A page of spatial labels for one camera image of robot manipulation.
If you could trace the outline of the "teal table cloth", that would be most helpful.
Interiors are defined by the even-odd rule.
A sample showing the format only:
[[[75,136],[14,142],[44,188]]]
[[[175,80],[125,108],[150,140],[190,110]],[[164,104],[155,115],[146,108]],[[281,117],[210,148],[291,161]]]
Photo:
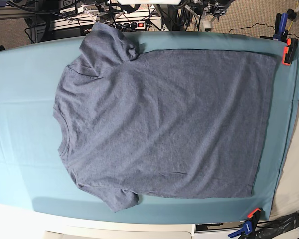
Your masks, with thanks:
[[[202,224],[243,220],[257,207],[264,219],[299,209],[299,45],[290,66],[279,64],[268,133],[254,195],[242,199],[142,196],[112,212],[79,190],[57,149],[52,115],[64,67],[79,55],[82,37],[0,52],[0,204],[71,218],[140,224]]]

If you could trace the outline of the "black plastic bag bottom right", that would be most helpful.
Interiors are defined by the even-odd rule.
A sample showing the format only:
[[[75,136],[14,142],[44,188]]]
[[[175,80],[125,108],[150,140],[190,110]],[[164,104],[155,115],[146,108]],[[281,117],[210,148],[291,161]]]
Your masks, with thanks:
[[[281,216],[271,222],[261,225],[256,230],[256,239],[273,239],[274,237],[299,227],[299,213]]]

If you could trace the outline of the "white power strip red switch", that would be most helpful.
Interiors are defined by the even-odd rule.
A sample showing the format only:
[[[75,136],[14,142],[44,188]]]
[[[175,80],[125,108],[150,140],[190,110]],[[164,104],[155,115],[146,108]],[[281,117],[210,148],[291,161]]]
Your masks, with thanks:
[[[113,21],[109,22],[108,26],[116,28],[121,32],[137,32],[137,31],[162,31],[160,19],[144,19],[137,21]]]

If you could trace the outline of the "blue clamp upper right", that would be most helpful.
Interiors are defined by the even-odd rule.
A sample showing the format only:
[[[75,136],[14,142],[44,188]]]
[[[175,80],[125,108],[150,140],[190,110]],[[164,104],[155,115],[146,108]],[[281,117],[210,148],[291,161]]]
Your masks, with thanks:
[[[287,13],[277,13],[275,19],[275,33],[273,35],[273,40],[286,42],[288,36],[288,30],[286,29],[286,24],[288,20]]]

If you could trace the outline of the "orange black clamp upper right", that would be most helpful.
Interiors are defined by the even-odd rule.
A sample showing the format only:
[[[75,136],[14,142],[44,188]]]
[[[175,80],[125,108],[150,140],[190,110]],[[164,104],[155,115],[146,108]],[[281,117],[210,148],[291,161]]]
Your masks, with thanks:
[[[295,38],[288,38],[287,45],[284,47],[282,63],[284,65],[291,65],[294,59],[297,47],[298,47],[298,40]]]

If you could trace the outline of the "orange blue clamp bottom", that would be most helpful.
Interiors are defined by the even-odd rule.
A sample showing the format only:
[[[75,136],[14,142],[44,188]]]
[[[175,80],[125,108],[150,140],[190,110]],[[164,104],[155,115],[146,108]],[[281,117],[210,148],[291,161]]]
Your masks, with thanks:
[[[231,239],[235,237],[238,237],[239,239],[246,239],[250,236],[253,236],[255,234],[256,226],[259,222],[261,213],[262,208],[256,208],[247,216],[247,220],[243,222],[242,227],[239,230],[230,233],[228,237]]]

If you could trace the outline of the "blue-grey heather T-shirt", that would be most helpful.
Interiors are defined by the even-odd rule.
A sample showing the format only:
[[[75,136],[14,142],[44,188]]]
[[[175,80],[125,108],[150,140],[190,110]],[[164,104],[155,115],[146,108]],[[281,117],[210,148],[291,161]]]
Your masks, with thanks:
[[[139,53],[97,23],[60,78],[58,152],[75,185],[117,212],[139,195],[252,195],[276,59],[245,51]]]

